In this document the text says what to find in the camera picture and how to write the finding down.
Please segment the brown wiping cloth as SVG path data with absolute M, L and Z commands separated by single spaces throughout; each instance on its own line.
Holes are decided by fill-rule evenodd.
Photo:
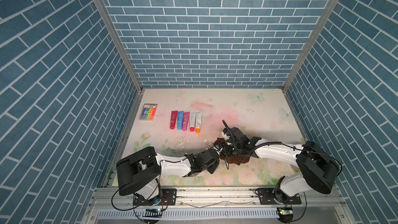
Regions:
M 223 138 L 217 138 L 213 143 L 214 148 L 218 150 L 219 157 L 228 164 L 241 165 L 250 161 L 250 156 L 241 156 L 235 150 L 232 144 L 228 144 Z

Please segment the white orange-capped toothpaste tube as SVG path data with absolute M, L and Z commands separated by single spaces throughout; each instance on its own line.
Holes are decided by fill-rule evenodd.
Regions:
M 203 116 L 203 112 L 202 111 L 196 112 L 196 115 L 195 115 L 195 132 L 196 133 L 200 133 L 200 131 L 201 131 L 202 116 Z

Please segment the white pink-capped toothpaste tube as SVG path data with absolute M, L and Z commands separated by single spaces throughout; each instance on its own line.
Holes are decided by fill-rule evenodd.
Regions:
M 196 128 L 195 128 L 196 115 L 197 115 L 197 112 L 195 112 L 195 111 L 190 112 L 189 125 L 190 125 L 191 132 L 195 132 L 195 130 L 196 130 Z

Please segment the magenta toothpaste tube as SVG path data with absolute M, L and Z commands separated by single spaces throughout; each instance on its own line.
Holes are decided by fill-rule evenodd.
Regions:
M 187 131 L 189 119 L 190 119 L 190 112 L 184 112 L 183 120 L 182 120 L 182 130 L 183 131 Z

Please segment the blue toothpaste tube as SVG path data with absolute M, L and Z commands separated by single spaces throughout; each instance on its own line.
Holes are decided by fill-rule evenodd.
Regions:
M 182 130 L 183 114 L 184 114 L 184 111 L 178 111 L 178 113 L 177 113 L 177 129 L 178 130 Z

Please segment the red toothpaste tube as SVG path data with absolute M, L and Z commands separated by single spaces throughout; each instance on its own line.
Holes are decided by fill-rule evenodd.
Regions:
M 171 112 L 171 119 L 170 119 L 170 129 L 174 130 L 176 126 L 178 111 Z

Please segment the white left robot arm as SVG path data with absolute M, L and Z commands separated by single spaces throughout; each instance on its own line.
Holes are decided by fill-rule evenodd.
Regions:
M 138 195 L 145 200 L 159 198 L 162 176 L 195 177 L 203 171 L 213 174 L 220 163 L 219 152 L 207 149 L 182 157 L 164 156 L 146 147 L 116 164 L 120 196 Z

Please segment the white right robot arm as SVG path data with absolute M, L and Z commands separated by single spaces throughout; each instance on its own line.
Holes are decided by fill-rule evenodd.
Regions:
M 309 190 L 330 194 L 343 169 L 340 161 L 327 155 L 314 142 L 293 145 L 256 136 L 248 138 L 238 128 L 225 127 L 214 147 L 219 150 L 220 158 L 229 164 L 240 165 L 248 163 L 251 158 L 258 158 L 274 159 L 297 167 L 298 172 L 283 175 L 273 189 L 273 196 L 278 202 Z

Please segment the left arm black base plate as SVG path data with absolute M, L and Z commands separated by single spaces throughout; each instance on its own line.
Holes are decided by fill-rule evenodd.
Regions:
M 176 204 L 176 197 L 176 188 L 165 188 L 161 190 L 161 193 L 155 195 L 149 200 L 145 200 L 142 196 L 136 195 L 133 203 L 134 206 L 173 206 Z

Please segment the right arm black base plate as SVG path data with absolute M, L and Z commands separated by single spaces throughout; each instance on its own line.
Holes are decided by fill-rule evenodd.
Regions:
M 293 197 L 285 195 L 282 191 L 274 192 L 272 188 L 258 188 L 255 190 L 261 205 L 301 205 L 298 194 Z

